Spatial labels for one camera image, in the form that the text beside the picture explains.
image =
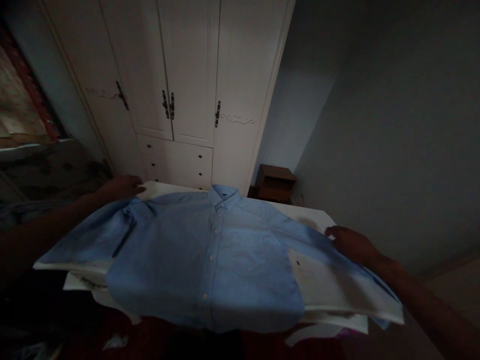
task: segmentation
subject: hand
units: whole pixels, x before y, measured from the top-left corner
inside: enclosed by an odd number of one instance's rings
[[[138,176],[124,175],[116,177],[96,191],[106,203],[117,200],[132,198],[137,194],[147,190],[142,184],[142,180]]]
[[[333,246],[339,253],[353,262],[372,269],[375,262],[384,256],[370,240],[361,233],[342,226],[332,226],[325,230],[325,236],[333,235]]]

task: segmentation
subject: shirt placket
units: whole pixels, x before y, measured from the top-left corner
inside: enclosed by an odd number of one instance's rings
[[[198,295],[199,316],[208,329],[214,328],[212,319],[212,293],[214,285],[215,269],[217,267],[217,256],[219,252],[220,240],[222,237],[222,227],[227,209],[222,201],[211,209],[210,212],[210,238],[208,250],[203,265],[203,273],[200,282]]]

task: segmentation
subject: person's left hand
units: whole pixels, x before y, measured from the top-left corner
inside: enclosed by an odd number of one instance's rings
[[[139,185],[142,180],[138,176],[124,175],[116,177],[96,191],[105,202],[110,203],[117,200],[132,198],[147,190]]]

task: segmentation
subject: white cabinet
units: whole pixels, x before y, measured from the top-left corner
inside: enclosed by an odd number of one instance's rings
[[[175,141],[214,146],[220,0],[159,0]]]
[[[145,177],[130,114],[118,98],[121,80],[97,0],[43,0],[59,45],[79,83],[117,175]]]
[[[138,135],[148,180],[208,190],[213,150],[209,147]]]
[[[247,195],[295,0],[40,1],[118,173]]]
[[[218,42],[214,184],[247,195],[290,23],[287,0],[223,1]]]

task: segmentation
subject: red fabric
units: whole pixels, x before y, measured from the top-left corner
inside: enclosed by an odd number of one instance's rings
[[[47,107],[44,104],[42,95],[40,94],[37,85],[31,75],[31,70],[28,64],[25,62],[23,55],[17,48],[12,36],[0,26],[0,45],[5,50],[8,58],[10,59],[13,67],[15,68],[18,76],[20,77],[25,90],[30,96],[35,108],[38,112],[40,119],[42,120],[45,130],[52,141],[56,141],[59,137],[59,133],[52,122]]]
[[[120,311],[104,307],[102,322],[95,333],[73,339],[60,354],[59,360],[80,359],[160,359],[170,336],[177,327],[155,317],[145,318],[133,326]],[[103,350],[114,334],[128,336],[124,348]],[[344,352],[336,339],[308,339],[289,348],[284,340],[287,333],[259,334],[242,331],[241,337],[247,360],[344,360]]]

